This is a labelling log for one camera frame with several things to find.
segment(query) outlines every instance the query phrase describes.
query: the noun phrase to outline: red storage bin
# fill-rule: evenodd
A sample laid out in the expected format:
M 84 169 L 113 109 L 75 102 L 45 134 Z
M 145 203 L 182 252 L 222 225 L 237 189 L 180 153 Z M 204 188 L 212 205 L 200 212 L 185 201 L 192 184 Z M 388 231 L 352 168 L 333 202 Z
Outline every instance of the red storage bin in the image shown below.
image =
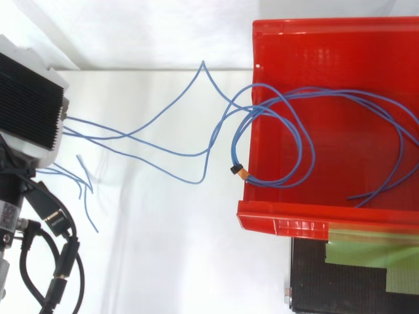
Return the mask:
M 253 23 L 253 82 L 287 92 L 302 86 L 354 88 L 380 94 L 419 116 L 419 18 L 261 20 Z M 273 93 L 254 88 L 253 104 Z M 400 109 L 375 102 L 418 137 L 418 126 Z M 290 189 L 245 184 L 238 218 L 248 230 L 279 236 L 328 239 L 330 228 L 419 233 L 419 174 L 379 194 L 366 206 L 348 196 L 376 190 L 399 152 L 395 128 L 348 99 L 320 97 L 291 102 L 316 149 L 311 176 Z M 273 109 L 295 121 L 282 103 Z M 311 162 L 304 139 L 301 178 Z M 249 172 L 262 180 L 288 173 L 297 158 L 292 135 L 276 119 L 252 125 Z M 401 178 L 419 162 L 419 148 L 405 141 Z

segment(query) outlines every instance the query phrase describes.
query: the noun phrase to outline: blue cable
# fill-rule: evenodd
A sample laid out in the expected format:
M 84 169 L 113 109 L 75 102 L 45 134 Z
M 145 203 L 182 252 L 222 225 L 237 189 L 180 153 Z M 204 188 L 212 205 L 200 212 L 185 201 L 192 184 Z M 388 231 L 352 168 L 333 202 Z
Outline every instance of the blue cable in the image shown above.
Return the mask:
M 133 134 L 138 133 L 141 130 L 145 129 L 147 126 L 151 125 L 159 116 L 161 116 L 171 106 L 173 106 L 176 102 L 178 102 L 179 99 L 187 92 L 187 90 L 195 82 L 196 78 L 198 77 L 198 75 L 200 74 L 202 69 L 204 69 L 204 71 L 206 72 L 210 82 L 213 84 L 214 88 L 217 90 L 217 92 L 220 94 L 220 96 L 228 101 L 228 105 L 227 105 L 226 110 L 224 111 L 224 114 L 222 115 L 220 121 L 218 122 L 215 129 L 213 130 L 213 133 L 210 137 L 207 149 L 205 149 L 201 152 L 195 153 L 195 154 L 184 154 L 184 153 L 180 153 L 180 152 L 174 152 L 172 150 L 168 150 L 166 148 L 159 147 L 159 146 L 154 145 L 152 143 L 149 143 L 149 142 L 143 141 L 141 139 L 138 139 L 136 137 L 133 137 Z M 268 88 L 268 89 L 272 90 L 277 95 L 277 97 L 273 97 L 271 99 L 268 99 L 268 100 L 262 102 L 259 105 L 254 105 L 254 106 L 241 107 L 241 106 L 235 104 L 235 100 L 237 99 L 237 97 L 240 94 L 242 94 L 248 88 L 253 88 L 253 87 Z M 198 71 L 196 72 L 195 76 L 193 77 L 191 82 L 188 84 L 188 86 L 185 88 L 185 90 L 173 102 L 171 102 L 167 107 L 165 107 L 153 119 L 151 119 L 148 123 L 146 123 L 142 127 L 138 128 L 138 129 L 136 129 L 136 130 L 134 130 L 130 133 L 123 133 L 121 131 L 115 130 L 113 128 L 109 128 L 107 126 L 102 126 L 102 125 L 96 124 L 94 122 L 69 117 L 70 120 L 74 120 L 74 121 L 77 121 L 77 122 L 82 122 L 82 123 L 85 123 L 85 124 L 90 124 L 90 125 L 95 126 L 95 127 L 99 127 L 99 128 L 105 129 L 105 130 L 109 130 L 109 131 L 112 131 L 114 133 L 119 134 L 119 136 L 111 136 L 111 137 L 87 136 L 87 135 L 83 135 L 79 132 L 76 132 L 75 130 L 72 130 L 71 128 L 68 128 L 68 127 L 64 127 L 64 128 L 66 130 L 70 131 L 70 133 L 69 132 L 64 132 L 64 134 L 70 135 L 70 136 L 73 136 L 73 137 L 81 137 L 81 138 L 87 139 L 91 143 L 99 145 L 99 146 L 101 146 L 103 148 L 106 148 L 106 149 L 108 149 L 112 152 L 115 152 L 117 154 L 121 154 L 123 156 L 127 156 L 127 157 L 131 157 L 131 158 L 141 160 L 141 161 L 145 162 L 146 164 L 149 164 L 150 166 L 153 166 L 156 169 L 170 175 L 171 177 L 173 177 L 175 179 L 178 179 L 180 181 L 183 181 L 185 183 L 199 184 L 205 179 L 206 171 L 207 171 L 207 167 L 208 167 L 208 158 L 209 158 L 210 150 L 211 150 L 212 146 L 214 145 L 214 143 L 217 139 L 217 136 L 219 135 L 219 131 L 220 131 L 222 125 L 223 125 L 223 122 L 228 117 L 230 117 L 231 115 L 233 115 L 233 114 L 235 114 L 239 111 L 247 112 L 246 117 L 243 119 L 242 123 L 240 124 L 239 128 L 237 129 L 237 131 L 236 131 L 236 133 L 233 137 L 233 140 L 232 140 L 231 155 L 232 155 L 233 164 L 236 166 L 236 165 L 239 164 L 239 161 L 238 161 L 238 158 L 237 158 L 237 155 L 236 155 L 237 142 L 241 138 L 244 131 L 252 124 L 252 122 L 258 116 L 267 115 L 267 116 L 271 116 L 273 118 L 279 119 L 284 124 L 284 126 L 291 132 L 291 134 L 294 137 L 294 140 L 296 142 L 297 149 L 298 149 L 297 161 L 294 165 L 294 168 L 290 171 L 290 173 L 288 173 L 285 177 L 283 177 L 281 179 L 274 180 L 274 181 L 263 181 L 263 180 L 260 180 L 256 177 L 250 175 L 247 178 L 246 181 L 251 183 L 251 184 L 257 185 L 257 186 L 274 187 L 274 188 L 291 188 L 291 187 L 297 186 L 298 184 L 303 183 L 310 176 L 310 174 L 311 174 L 311 172 L 314 168 L 315 162 L 316 162 L 316 153 L 315 153 L 315 150 L 314 150 L 313 142 L 312 142 L 308 132 L 306 131 L 305 127 L 303 126 L 302 122 L 300 121 L 298 115 L 296 114 L 295 110 L 292 108 L 289 101 L 293 100 L 293 99 L 305 99 L 305 98 L 310 98 L 310 97 L 325 97 L 325 96 L 346 97 L 346 98 L 351 99 L 352 101 L 360 104 L 361 106 L 367 108 L 368 110 L 372 111 L 373 113 L 377 114 L 378 116 L 380 116 L 384 120 L 388 121 L 390 124 L 393 124 L 395 126 L 397 134 L 400 138 L 400 148 L 399 148 L 399 155 L 398 155 L 397 161 L 396 161 L 392 171 L 388 175 L 387 179 L 383 182 L 383 184 L 380 186 L 380 188 L 378 188 L 377 190 L 375 190 L 373 192 L 365 193 L 365 194 L 358 195 L 358 196 L 351 196 L 351 197 L 348 198 L 348 199 L 352 200 L 352 199 L 356 199 L 356 198 L 365 198 L 366 197 L 367 199 L 365 199 L 363 202 L 361 202 L 359 205 L 357 205 L 357 207 L 360 207 L 360 206 L 364 205 L 365 203 L 367 203 L 368 201 L 370 201 L 371 199 L 373 199 L 377 194 L 379 194 L 381 192 L 384 192 L 384 191 L 387 191 L 387 190 L 401 184 L 402 182 L 407 180 L 419 168 L 419 163 L 418 163 L 403 178 L 401 178 L 398 181 L 396 181 L 394 183 L 391 183 L 389 185 L 389 182 L 391 181 L 391 178 L 394 176 L 395 172 L 399 168 L 400 163 L 401 163 L 402 158 L 403 158 L 404 139 L 403 139 L 403 134 L 402 133 L 404 133 L 408 138 L 410 138 L 417 146 L 419 146 L 419 141 L 413 135 L 411 135 L 410 132 L 408 132 L 404 127 L 400 126 L 394 120 L 394 118 L 388 112 L 386 112 L 383 108 L 381 108 L 377 104 L 373 103 L 372 101 L 369 101 L 369 100 L 364 99 L 362 97 L 356 96 L 354 94 L 374 97 L 374 98 L 377 98 L 377 99 L 381 99 L 381 100 L 390 102 L 391 104 L 396 105 L 400 109 L 404 110 L 419 125 L 419 119 L 417 119 L 416 116 L 409 109 L 407 109 L 405 106 L 403 106 L 402 104 L 400 104 L 400 103 L 398 103 L 398 102 L 396 102 L 392 99 L 386 98 L 384 96 L 376 95 L 376 94 L 369 93 L 369 92 L 364 92 L 364 91 L 361 91 L 361 90 L 351 90 L 351 89 L 330 90 L 330 89 L 326 89 L 326 88 L 304 87 L 304 88 L 297 88 L 297 89 L 292 90 L 292 91 L 290 91 L 288 93 L 285 93 L 285 94 L 281 94 L 279 91 L 277 91 L 277 89 L 275 89 L 275 88 L 273 88 L 273 87 L 271 87 L 267 84 L 256 83 L 256 84 L 251 84 L 249 86 L 246 86 L 244 89 L 240 90 L 230 100 L 218 88 L 217 84 L 212 79 L 212 77 L 210 75 L 210 72 L 208 71 L 205 63 L 202 62 Z M 310 167 L 309 167 L 308 171 L 306 172 L 306 174 L 301 179 L 299 179 L 297 182 L 287 184 L 287 185 L 285 185 L 285 183 L 292 178 L 292 176 L 295 174 L 295 172 L 297 171 L 297 169 L 299 168 L 300 163 L 301 163 L 301 158 L 302 158 L 302 153 L 303 153 L 303 151 L 302 151 L 302 139 L 301 139 L 301 136 L 299 134 L 299 131 L 298 131 L 297 127 L 291 121 L 289 121 L 288 119 L 278 115 L 276 112 L 274 112 L 274 111 L 272 111 L 272 109 L 270 109 L 271 106 L 273 106 L 274 104 L 279 103 L 279 102 L 284 103 L 288 107 L 288 109 L 291 111 L 294 119 L 297 121 L 298 127 L 302 130 L 305 138 L 307 138 L 307 140 L 308 140 L 308 143 L 309 143 L 309 146 L 310 146 L 310 152 L 311 152 L 311 155 L 312 155 L 312 163 L 310 164 Z M 237 109 L 229 112 L 229 110 L 232 106 L 236 107 Z M 162 169 L 161 167 L 158 167 L 157 165 L 154 165 L 153 163 L 151 163 L 151 162 L 149 162 L 149 161 L 147 161 L 147 160 L 145 160 L 145 159 L 143 159 L 139 156 L 123 153 L 121 151 L 115 150 L 113 148 L 110 148 L 110 147 L 108 147 L 104 144 L 101 144 L 101 143 L 95 141 L 95 140 L 121 139 L 123 137 L 129 137 L 130 139 L 133 139 L 134 141 L 143 143 L 145 145 L 149 145 L 149 146 L 151 146 L 153 148 L 156 148 L 158 150 L 162 150 L 164 152 L 174 154 L 174 155 L 177 155 L 177 156 L 196 157 L 196 156 L 201 156 L 201 155 L 205 154 L 206 159 L 205 159 L 204 171 L 203 171 L 202 178 L 199 181 L 189 181 L 189 180 L 183 179 L 181 177 L 178 177 L 177 175 L 174 175 L 174 174 L 170 173 L 169 171 L 166 171 L 165 169 Z
M 90 176 L 87 172 L 87 169 L 84 166 L 84 164 L 82 162 L 82 159 L 79 155 L 77 155 L 77 159 L 78 159 L 81 167 L 83 168 L 84 173 L 87 176 L 88 183 L 86 183 L 86 181 L 82 180 L 80 177 L 76 176 L 74 173 L 70 172 L 66 168 L 58 165 L 57 163 L 54 163 L 54 165 L 56 167 L 60 168 L 62 171 L 51 168 L 51 167 L 47 167 L 47 168 L 44 168 L 43 170 L 37 170 L 37 173 L 42 173 L 42 174 L 45 174 L 45 175 L 62 175 L 64 177 L 67 177 L 67 178 L 73 180 L 79 186 L 79 190 L 80 190 L 79 200 L 81 199 L 81 196 L 82 196 L 82 187 L 81 187 L 81 183 L 82 183 L 84 185 L 84 212 L 86 213 L 86 216 L 87 216 L 87 219 L 88 219 L 89 223 L 93 226 L 95 231 L 97 233 L 99 233 L 98 229 L 96 228 L 96 225 L 93 223 L 92 219 L 90 218 L 90 215 L 88 213 L 88 207 L 87 207 L 87 189 L 89 189 L 89 191 L 93 194 L 92 182 L 90 180 Z
M 76 180 L 72 176 L 70 176 L 70 175 L 68 175 L 68 174 L 66 174 L 64 172 L 61 172 L 61 171 L 59 171 L 57 169 L 52 169 L 52 168 L 45 168 L 45 169 L 46 170 L 49 170 L 49 171 L 37 170 L 37 173 L 41 173 L 43 175 L 63 175 L 64 177 L 70 178 L 71 180 L 73 180 L 74 182 L 76 182 L 77 185 L 79 186 L 79 190 L 80 190 L 80 192 L 79 192 L 79 200 L 81 199 L 82 188 L 81 188 L 80 182 L 78 180 Z

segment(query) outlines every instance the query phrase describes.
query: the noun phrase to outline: green tape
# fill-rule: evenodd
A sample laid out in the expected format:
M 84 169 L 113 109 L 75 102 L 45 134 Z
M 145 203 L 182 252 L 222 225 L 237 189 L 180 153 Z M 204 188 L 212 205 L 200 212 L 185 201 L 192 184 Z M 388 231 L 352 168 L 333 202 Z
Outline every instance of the green tape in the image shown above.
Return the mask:
M 418 240 L 417 235 L 331 230 L 326 263 L 387 268 L 387 292 L 419 294 L 419 246 L 405 244 Z

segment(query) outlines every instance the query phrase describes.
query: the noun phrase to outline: black connector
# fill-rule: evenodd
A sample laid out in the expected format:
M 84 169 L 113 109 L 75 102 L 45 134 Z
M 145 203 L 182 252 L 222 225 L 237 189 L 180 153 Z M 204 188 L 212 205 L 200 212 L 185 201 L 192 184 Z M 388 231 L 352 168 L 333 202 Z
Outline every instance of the black connector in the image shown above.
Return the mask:
M 24 230 L 24 238 L 22 240 L 22 250 L 30 250 L 33 239 L 39 234 L 41 224 L 37 221 L 29 220 L 26 229 Z
M 38 183 L 41 188 L 48 191 L 45 184 Z M 31 204 L 42 220 L 50 227 L 56 237 L 64 234 L 70 229 L 71 224 L 68 218 L 61 211 L 60 206 L 39 189 L 31 189 L 25 193 L 25 198 Z
M 45 296 L 44 306 L 40 313 L 50 314 L 54 311 L 57 304 L 59 304 L 63 298 L 66 285 L 67 280 L 64 278 L 53 278 L 53 280 L 51 280 L 48 292 Z
M 70 237 L 69 242 L 64 245 L 60 258 L 57 261 L 54 277 L 67 278 L 70 276 L 79 247 L 80 242 L 77 238 Z
M 38 185 L 48 191 L 48 188 L 42 181 L 38 182 Z M 36 188 L 28 190 L 24 196 L 42 220 L 47 219 L 60 210 L 60 206 L 55 201 Z
M 231 172 L 233 172 L 233 175 L 236 175 L 242 169 L 243 169 L 242 164 L 238 164 L 230 168 Z
M 45 220 L 56 237 L 64 234 L 70 229 L 70 222 L 62 211 L 56 211 Z

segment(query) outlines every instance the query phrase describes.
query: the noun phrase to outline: white table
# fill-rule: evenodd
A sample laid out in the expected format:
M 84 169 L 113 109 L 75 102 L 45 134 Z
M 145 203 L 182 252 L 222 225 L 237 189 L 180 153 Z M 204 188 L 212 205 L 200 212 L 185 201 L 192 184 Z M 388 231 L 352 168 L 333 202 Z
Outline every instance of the white table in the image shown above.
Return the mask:
M 60 73 L 70 88 L 69 114 L 131 131 L 176 98 L 190 71 L 121 71 Z M 251 71 L 214 71 L 219 87 L 232 97 L 251 83 Z M 238 101 L 251 103 L 250 91 Z M 227 103 L 202 73 L 189 93 L 138 137 L 183 151 L 204 150 Z M 70 209 L 81 241 L 86 292 L 80 313 L 290 313 L 283 303 L 289 276 L 289 239 L 241 229 L 236 210 L 243 182 L 232 175 L 230 145 L 243 114 L 227 120 L 211 152 L 206 180 L 179 182 L 143 162 L 117 156 L 84 139 L 65 137 L 57 162 L 85 178 L 76 154 L 91 174 L 88 223 L 77 185 L 65 177 L 40 175 Z M 112 135 L 71 121 L 87 134 Z M 238 145 L 248 161 L 248 131 Z M 126 139 L 107 142 L 140 155 L 175 174 L 197 180 L 204 157 L 180 158 Z M 37 218 L 28 204 L 22 217 Z M 11 267 L 2 313 L 38 313 L 39 305 L 18 270 L 20 244 L 6 252 Z M 41 239 L 29 252 L 28 270 L 45 293 L 52 278 L 52 255 Z M 79 291 L 74 268 L 56 313 L 71 313 Z

